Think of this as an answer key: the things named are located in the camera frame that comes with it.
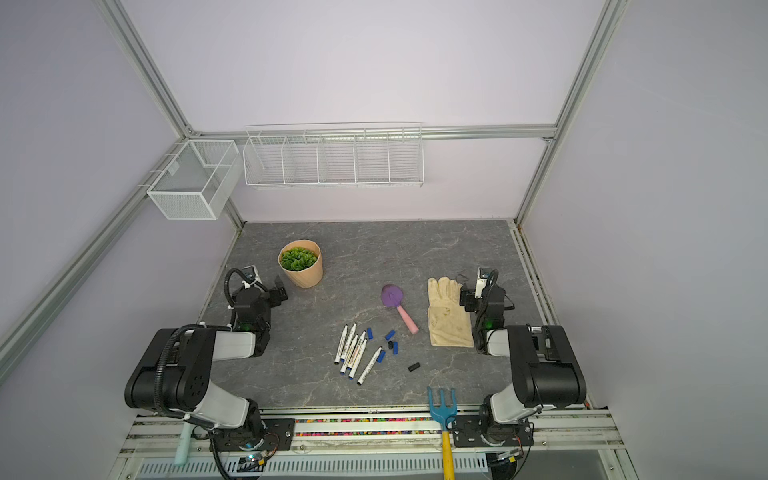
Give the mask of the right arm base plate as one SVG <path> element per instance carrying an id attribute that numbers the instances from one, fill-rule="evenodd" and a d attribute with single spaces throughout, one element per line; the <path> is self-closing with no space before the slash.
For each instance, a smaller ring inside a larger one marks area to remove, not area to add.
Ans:
<path id="1" fill-rule="evenodd" d="M 533 426 L 498 424 L 479 415 L 460 415 L 452 427 L 454 445 L 460 448 L 529 447 L 534 444 Z"/>

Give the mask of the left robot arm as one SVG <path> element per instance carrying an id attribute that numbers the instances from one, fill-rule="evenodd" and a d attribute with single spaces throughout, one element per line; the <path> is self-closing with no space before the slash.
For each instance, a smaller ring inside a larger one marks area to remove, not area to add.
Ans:
<path id="1" fill-rule="evenodd" d="M 213 364 L 262 356 L 268 346 L 272 310 L 288 300 L 281 278 L 272 287 L 256 271 L 233 268 L 223 282 L 230 320 L 156 332 L 124 390 L 133 409 L 200 427 L 219 450 L 253 451 L 270 432 L 256 401 L 237 396 L 211 379 Z"/>

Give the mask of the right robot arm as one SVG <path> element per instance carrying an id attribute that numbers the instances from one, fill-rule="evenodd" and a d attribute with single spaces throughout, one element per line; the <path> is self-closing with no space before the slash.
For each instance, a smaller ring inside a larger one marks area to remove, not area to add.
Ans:
<path id="1" fill-rule="evenodd" d="M 460 288 L 459 305 L 474 315 L 475 349 L 509 360 L 511 383 L 484 399 L 478 436 L 492 446 L 532 443 L 531 418 L 545 408 L 564 409 L 587 400 L 586 380 L 563 327 L 507 325 L 505 290 L 487 279 Z"/>

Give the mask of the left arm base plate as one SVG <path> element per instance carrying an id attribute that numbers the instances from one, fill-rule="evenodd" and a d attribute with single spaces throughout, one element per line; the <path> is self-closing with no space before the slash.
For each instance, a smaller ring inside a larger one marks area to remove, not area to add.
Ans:
<path id="1" fill-rule="evenodd" d="M 212 435 L 212 441 L 219 452 L 287 451 L 291 448 L 295 426 L 294 417 L 266 418 L 261 420 L 256 433 L 244 427 L 218 430 Z"/>

